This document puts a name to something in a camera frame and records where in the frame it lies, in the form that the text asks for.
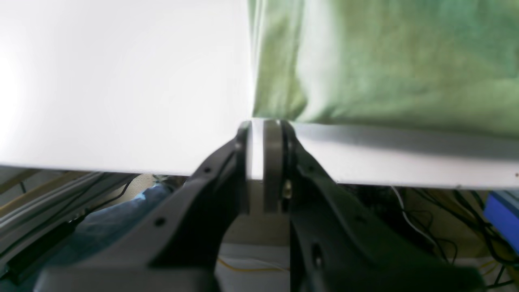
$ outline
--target white cable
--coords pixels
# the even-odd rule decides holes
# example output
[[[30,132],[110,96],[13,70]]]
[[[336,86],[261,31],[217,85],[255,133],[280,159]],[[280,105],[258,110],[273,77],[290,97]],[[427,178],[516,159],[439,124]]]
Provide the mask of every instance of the white cable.
[[[404,211],[404,201],[402,201],[402,197],[400,196],[400,193],[398,192],[398,190],[391,186],[391,188],[393,189],[395,195],[397,195],[397,198],[398,198],[398,201],[400,202],[400,207],[402,208],[402,214],[404,215],[404,219],[405,221],[407,221],[407,223],[409,223],[409,225],[418,233],[420,233],[421,235],[423,235],[425,238],[427,238],[430,242],[432,242],[432,244],[434,244],[435,246],[437,245],[436,242],[434,240],[432,240],[432,238],[430,236],[428,236],[427,234],[425,234],[422,230],[416,228],[416,226],[414,226],[411,221],[409,221],[409,218],[407,217],[407,214],[405,213]]]

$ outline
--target white board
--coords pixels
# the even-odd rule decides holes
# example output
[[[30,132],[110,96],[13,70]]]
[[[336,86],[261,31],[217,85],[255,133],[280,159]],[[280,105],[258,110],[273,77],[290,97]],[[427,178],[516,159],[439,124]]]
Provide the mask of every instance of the white board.
[[[0,2],[0,165],[189,175],[251,100],[247,2]]]

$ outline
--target wire bundle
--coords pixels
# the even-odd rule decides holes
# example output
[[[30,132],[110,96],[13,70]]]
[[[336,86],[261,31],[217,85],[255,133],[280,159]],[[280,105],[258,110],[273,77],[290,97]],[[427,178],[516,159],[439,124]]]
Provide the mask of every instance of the wire bundle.
[[[121,191],[121,193],[118,194],[116,197],[113,197],[113,198],[111,198],[111,199],[109,199],[109,200],[106,200],[105,202],[103,202],[103,203],[101,203],[101,204],[99,204],[99,205],[97,205],[97,206],[94,206],[94,207],[92,207],[92,208],[88,208],[88,209],[86,210],[86,212],[85,212],[84,215],[79,216],[78,218],[76,218],[76,219],[74,219],[74,220],[72,220],[72,221],[73,221],[75,224],[79,224],[79,223],[81,223],[81,222],[82,222],[82,221],[83,221],[83,220],[84,220],[88,215],[90,215],[92,212],[94,212],[94,211],[96,211],[97,209],[99,209],[99,208],[101,208],[101,207],[103,207],[103,206],[105,206],[105,205],[107,205],[107,204],[109,204],[109,203],[111,203],[111,202],[113,202],[113,201],[115,201],[115,200],[121,198],[121,197],[126,193],[126,190],[127,190],[128,187],[130,186],[130,184],[131,184],[132,181],[133,181],[133,180],[130,180],[128,183],[126,183],[126,185],[125,185],[125,187],[123,188],[123,190]]]
[[[519,268],[519,259],[517,259],[517,257],[515,256],[513,249],[508,244],[508,242],[505,241],[493,229],[492,224],[485,222],[485,220],[483,220],[483,218],[477,213],[477,211],[470,205],[467,199],[465,199],[458,190],[453,191],[455,201],[453,201],[450,197],[440,198],[439,196],[434,196],[426,190],[413,190],[424,200],[427,200],[428,202],[442,208],[443,210],[447,211],[455,218],[457,218],[459,221],[463,222],[479,238],[481,238],[485,242],[490,254],[495,259],[495,261],[497,263],[502,264],[498,277],[496,278],[494,284],[487,286],[488,289],[502,287],[514,283],[513,280],[499,283],[501,275],[506,267],[511,267],[513,269]],[[474,197],[479,207],[483,210],[485,208],[485,205],[478,193],[475,191],[470,191],[470,194]],[[496,266],[487,271],[485,274],[489,274],[490,272],[492,272]]]
[[[400,203],[400,207],[402,208],[402,215],[405,219],[405,221],[418,233],[420,233],[421,235],[423,235],[427,240],[429,240],[434,246],[436,246],[438,248],[438,250],[440,251],[440,254],[442,255],[443,259],[448,262],[448,259],[447,259],[447,255],[445,253],[445,251],[443,250],[442,246],[440,245],[440,243],[438,241],[445,241],[445,242],[448,242],[450,244],[452,244],[454,246],[454,256],[453,256],[453,260],[452,260],[452,265],[454,265],[454,262],[456,261],[456,257],[458,256],[458,245],[451,241],[451,240],[448,240],[448,239],[444,239],[444,238],[436,238],[430,231],[430,228],[432,226],[432,222],[434,220],[434,217],[432,215],[431,212],[429,211],[423,211],[423,210],[412,210],[412,211],[407,211],[405,210],[405,207],[404,207],[404,202],[402,200],[402,197],[400,195],[400,192],[398,192],[398,190],[391,186],[391,189],[393,190],[393,192],[395,193],[395,195],[397,196],[398,198],[398,201]],[[410,213],[413,213],[413,212],[423,212],[423,213],[428,213],[430,216],[431,216],[431,219],[429,220],[429,223],[427,224],[427,226],[425,226],[423,223],[421,223],[418,219],[416,219],[416,217],[414,217],[413,215],[411,215]],[[420,225],[423,230],[425,230],[425,233],[418,229],[416,226],[414,226],[411,221],[409,220],[409,217],[411,217],[418,225]]]

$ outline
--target cable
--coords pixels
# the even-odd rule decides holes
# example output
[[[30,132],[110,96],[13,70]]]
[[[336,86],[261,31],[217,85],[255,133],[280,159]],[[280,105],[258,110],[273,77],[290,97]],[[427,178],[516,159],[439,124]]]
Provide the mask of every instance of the cable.
[[[477,204],[480,206],[481,210],[485,209],[485,203],[483,203],[483,200],[481,199],[480,195],[476,191],[470,191],[474,199],[476,200]]]
[[[432,195],[429,194],[427,191],[424,191],[424,193],[422,193],[421,190],[419,190],[419,189],[413,188],[413,190],[419,196],[421,196],[424,200],[429,201],[430,203],[440,207],[441,209],[444,209],[445,211],[447,211],[448,213],[450,213],[451,215],[456,217],[458,220],[463,222],[465,225],[467,225],[470,229],[472,229],[474,231],[477,231],[477,232],[481,232],[482,234],[483,234],[485,229],[489,229],[493,233],[493,235],[491,235],[492,239],[494,239],[494,240],[496,240],[496,241],[498,241],[498,242],[500,242],[500,243],[502,243],[504,245],[509,245],[508,242],[506,242],[504,239],[502,239],[497,233],[495,233],[495,231],[490,229],[491,224],[486,224],[483,228],[481,228],[480,225],[478,225],[475,222],[469,220],[465,216],[460,215],[457,212],[454,212],[453,210],[451,210],[450,208],[445,207],[443,204],[438,202],[434,197],[432,197]]]
[[[104,203],[101,203],[99,205],[97,205],[96,207],[92,208],[92,209],[89,209],[89,212],[92,213],[94,212],[95,210],[101,208],[102,206],[106,205],[106,204],[109,204],[115,200],[117,200],[118,198],[121,198],[125,193],[126,193],[126,190],[128,189],[128,187],[130,186],[131,182],[133,182],[133,180],[130,180],[124,187],[124,189],[122,190],[122,192],[117,196],[117,197],[114,197],[114,198],[111,198],[110,200],[107,200],[105,201]]]
[[[494,263],[494,262],[497,263],[496,260],[491,260],[491,261],[489,261],[489,262],[486,262],[486,263],[482,264],[482,265],[479,267],[479,269],[482,269],[482,268],[484,268],[484,267],[486,267],[486,266],[488,266],[489,264]]]
[[[284,268],[279,268],[279,267],[276,267],[276,268],[262,268],[262,269],[241,269],[241,268],[235,268],[235,267],[229,265],[224,260],[222,260],[220,257],[218,257],[217,260],[218,260],[219,263],[221,263],[226,268],[228,268],[230,270],[233,270],[233,271],[236,271],[236,272],[290,271],[290,268],[284,269]]]
[[[391,186],[391,188],[393,189],[393,192],[395,193],[395,195],[397,195],[397,198],[398,198],[398,201],[400,202],[400,207],[402,208],[402,215],[404,216],[404,219],[405,221],[407,221],[407,223],[411,226],[411,228],[413,228],[416,232],[420,233],[421,235],[423,235],[425,238],[427,238],[427,240],[429,240],[430,242],[432,242],[432,244],[438,246],[438,243],[437,241],[434,241],[430,236],[428,236],[427,234],[423,233],[422,230],[416,228],[416,226],[414,226],[411,221],[409,221],[409,218],[407,217],[407,214],[405,213],[405,208],[404,208],[404,202],[402,201],[402,198],[400,197],[400,193],[398,192],[398,190]]]
[[[500,255],[497,254],[496,250],[494,249],[494,244],[492,243],[492,240],[490,239],[490,235],[488,234],[486,228],[484,227],[485,222],[483,219],[477,214],[477,212],[470,206],[470,204],[463,198],[463,196],[456,190],[454,190],[454,198],[458,201],[460,205],[462,205],[466,210],[468,210],[476,219],[476,221],[479,223],[480,227],[482,227],[482,234],[483,238],[485,240],[485,243],[488,247],[488,250],[490,251],[490,254],[492,257],[498,261],[500,264],[510,265],[517,267],[519,266],[519,261],[517,260],[506,260],[503,259]]]
[[[415,219],[416,223],[418,223],[424,230],[427,231],[427,233],[429,233],[429,235],[431,235],[431,239],[434,241],[436,247],[438,248],[438,250],[440,251],[440,253],[442,254],[442,257],[443,259],[448,262],[447,260],[447,255],[445,254],[445,251],[443,250],[442,246],[440,245],[440,243],[437,241],[436,237],[434,237],[431,233],[431,231],[429,229],[427,229],[425,227],[425,225],[420,222],[418,219],[416,219],[416,217],[414,217],[413,215],[410,215],[412,219]]]
[[[73,221],[76,223],[76,224],[79,224],[81,223],[88,215],[90,215],[91,213],[93,213],[95,210],[101,208],[102,206],[106,205],[106,204],[109,204],[115,200],[117,200],[118,198],[121,198],[125,193],[126,193],[126,190],[128,189],[128,187],[130,186],[131,182],[133,182],[133,179],[130,180],[124,187],[124,189],[121,191],[121,193],[119,195],[117,195],[116,197],[114,198],[111,198],[109,200],[106,200],[105,202],[95,206],[94,208],[89,208],[87,209],[87,211],[85,212],[84,215],[82,216],[79,216],[78,218],[74,219]]]
[[[453,261],[452,261],[452,265],[454,266],[454,262],[456,261],[456,258],[458,257],[458,245],[451,241],[451,240],[448,240],[448,239],[445,239],[445,238],[436,238],[436,240],[439,240],[439,241],[445,241],[445,242],[448,242],[450,244],[452,244],[454,246],[454,256],[453,256]]]
[[[499,284],[489,285],[489,286],[487,286],[487,289],[494,289],[494,288],[498,288],[498,287],[503,287],[503,286],[510,285],[512,283],[514,283],[514,280],[506,281],[506,282],[499,283]]]
[[[27,192],[27,189],[25,188],[25,183],[23,183],[23,181],[20,181],[20,188],[22,189],[22,193],[26,193]]]
[[[433,215],[431,213],[431,211],[427,211],[427,210],[409,210],[409,211],[406,211],[408,213],[427,213],[429,214],[429,223],[427,223],[427,229],[431,229],[431,226],[432,226],[432,220],[433,220]]]
[[[267,261],[262,261],[262,260],[258,260],[258,259],[253,259],[253,258],[246,258],[244,260],[251,260],[251,261],[255,261],[255,262],[259,262],[259,263],[262,263],[262,264],[266,264],[268,266],[272,266],[274,268],[277,268],[281,271],[284,271],[284,272],[289,272],[290,273],[290,268],[283,268],[282,266],[278,266],[277,264],[275,263],[271,263],[271,262],[267,262]]]
[[[86,194],[94,185],[96,185],[98,182],[100,182],[104,178],[104,175],[105,175],[105,173],[103,172],[92,184],[90,184],[88,187],[86,187],[79,195],[77,195],[72,200],[70,200],[68,203],[66,203],[65,206],[63,206],[59,211],[54,213],[54,215],[50,216],[50,218],[45,220],[42,224],[40,224],[40,226],[43,226],[43,225],[47,224],[48,222],[51,222],[52,219],[57,217],[61,212],[66,210],[73,202],[75,202],[81,196]]]
[[[494,281],[494,285],[499,284],[499,280],[501,279],[501,276],[503,275],[503,272],[504,272],[504,264],[501,265],[501,270],[499,270],[499,274],[497,274],[497,278]]]
[[[490,273],[492,273],[497,267],[499,266],[499,263],[496,262],[496,264],[490,268],[488,271],[486,271],[485,273],[481,274],[481,276],[486,276],[486,275],[489,275]]]

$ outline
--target black cable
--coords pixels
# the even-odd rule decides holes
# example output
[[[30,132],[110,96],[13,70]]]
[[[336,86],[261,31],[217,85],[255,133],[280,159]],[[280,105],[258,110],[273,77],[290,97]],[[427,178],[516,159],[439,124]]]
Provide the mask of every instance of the black cable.
[[[480,206],[481,210],[485,209],[485,203],[483,203],[483,200],[481,199],[480,195],[476,191],[470,191],[474,199],[476,200],[477,204]]]
[[[81,223],[88,215],[90,215],[91,213],[93,213],[95,210],[101,208],[102,206],[106,205],[106,204],[109,204],[115,200],[117,200],[118,198],[121,198],[125,193],[126,193],[126,190],[128,189],[128,187],[130,186],[131,182],[133,180],[130,180],[124,187],[124,189],[121,191],[121,193],[119,195],[117,195],[116,197],[114,198],[111,198],[109,200],[106,200],[105,202],[93,207],[93,208],[89,208],[87,209],[86,213],[82,216],[79,216],[78,218],[74,219],[73,222],[76,223],[76,224],[79,224]]]
[[[429,214],[429,223],[427,223],[427,229],[431,229],[432,220],[434,218],[434,216],[432,215],[431,211],[427,211],[427,210],[409,210],[409,211],[406,211],[406,212],[409,212],[409,213],[427,213],[427,214]]]
[[[488,234],[486,228],[485,228],[485,222],[483,221],[483,219],[479,216],[479,214],[477,214],[477,212],[474,210],[474,208],[472,208],[472,206],[470,206],[470,204],[467,202],[467,200],[465,200],[465,198],[463,198],[463,196],[458,192],[458,191],[454,191],[454,198],[466,209],[468,210],[473,216],[474,218],[476,219],[476,221],[478,221],[480,227],[481,227],[481,233],[483,234],[483,238],[485,240],[485,243],[488,247],[488,250],[490,251],[490,254],[492,255],[492,257],[497,261],[499,262],[500,264],[504,264],[504,265],[510,265],[510,266],[514,266],[514,267],[518,267],[519,266],[519,261],[517,260],[506,260],[506,259],[503,259],[500,255],[497,254],[496,250],[494,249],[494,244],[492,243],[492,240],[490,239],[490,235]]]
[[[499,283],[499,284],[489,285],[489,286],[487,286],[487,289],[494,289],[494,288],[498,288],[498,287],[507,286],[514,282],[515,282],[514,280],[510,280],[510,281],[506,281],[506,282]]]
[[[418,219],[416,219],[416,217],[414,217],[413,215],[409,214],[408,211],[405,211],[405,212],[407,213],[408,217],[411,217],[411,219],[414,219],[415,222],[418,223],[425,230],[425,232],[431,237],[432,241],[434,241],[434,243],[438,247],[438,250],[442,254],[443,259],[446,262],[449,262],[449,260],[447,259],[447,255],[445,254],[445,251],[443,250],[443,247],[440,245],[440,243],[438,242],[438,239],[431,233],[431,231],[429,229],[427,229],[422,222],[420,222]]]
[[[497,274],[497,278],[494,281],[494,285],[499,284],[499,280],[501,279],[501,275],[503,275],[504,272],[504,264],[501,265],[501,270],[499,270],[499,274]]]
[[[27,192],[27,189],[25,188],[25,184],[23,183],[23,181],[20,181],[20,188],[22,189],[22,193],[26,193]]]
[[[505,245],[508,245],[508,242],[505,241],[504,239],[502,239],[494,230],[490,229],[490,226],[491,224],[488,224],[485,222],[484,226],[481,227],[480,225],[478,224],[475,224],[474,222],[468,220],[467,218],[465,218],[464,216],[458,214],[457,212],[455,211],[452,211],[451,209],[445,207],[443,204],[441,204],[440,202],[438,202],[436,199],[434,199],[427,191],[424,191],[424,193],[421,192],[421,190],[419,189],[415,189],[413,188],[413,190],[419,195],[421,196],[424,200],[426,201],[429,201],[430,203],[440,207],[441,209],[444,209],[445,211],[447,211],[448,213],[450,213],[452,216],[456,217],[458,220],[460,220],[461,222],[463,222],[465,225],[467,225],[470,229],[472,230],[476,230],[476,231],[480,231],[480,232],[484,232],[485,229],[489,229],[493,234],[490,235],[490,237],[496,241],[499,241],[500,243],[502,244],[505,244]]]
[[[104,205],[106,205],[106,204],[109,204],[109,203],[111,203],[111,202],[117,200],[118,198],[121,198],[121,197],[126,193],[126,190],[127,190],[128,187],[130,186],[130,184],[131,184],[132,181],[133,181],[133,180],[130,180],[130,181],[125,185],[124,189],[122,190],[122,192],[121,192],[119,195],[117,195],[117,197],[111,198],[110,200],[106,200],[104,203],[101,203],[101,204],[97,205],[97,206],[94,207],[94,208],[91,208],[91,209],[89,208],[88,212],[89,212],[89,213],[92,213],[92,212],[94,212],[95,210],[101,208],[102,206],[104,206]]]
[[[42,226],[45,226],[46,224],[48,224],[49,222],[51,222],[56,216],[58,216],[61,212],[63,212],[65,209],[67,209],[74,201],[76,201],[77,199],[79,199],[81,196],[83,196],[86,192],[88,192],[94,185],[96,185],[98,182],[100,182],[105,176],[105,173],[102,173],[91,185],[89,185],[88,187],[86,187],[85,189],[83,189],[83,191],[81,191],[81,193],[79,195],[77,195],[76,197],[74,197],[72,200],[70,200],[65,206],[63,206],[60,210],[58,210],[56,213],[54,213],[54,215],[50,216],[47,220],[43,221],[42,223],[40,223],[38,226],[36,226],[35,228],[33,228],[31,231],[29,231],[26,235],[22,236],[21,238],[19,238],[17,241],[15,241],[14,243],[12,243],[9,247],[7,247],[6,249],[4,249],[3,252],[0,253],[0,257],[4,256],[6,253],[8,253],[9,251],[11,251],[17,244],[19,244],[21,241],[25,240],[27,236],[29,236],[29,234],[31,234],[34,230],[37,230],[38,228],[42,227]]]
[[[96,185],[98,182],[100,182],[104,178],[105,173],[101,174],[92,184],[90,184],[88,187],[86,187],[79,195],[75,196],[72,200],[70,200],[68,203],[65,204],[59,211],[54,213],[54,215],[50,216],[47,220],[45,220],[40,226],[43,226],[47,224],[48,222],[51,222],[52,219],[57,217],[61,212],[66,210],[73,202],[75,202],[77,199],[79,199],[81,196],[83,196],[85,193],[87,193],[94,185]]]
[[[453,242],[452,240],[448,240],[445,238],[437,238],[436,240],[445,241],[454,246],[454,256],[453,256],[453,261],[452,261],[452,265],[454,266],[454,262],[456,261],[456,258],[458,257],[458,245],[455,242]]]

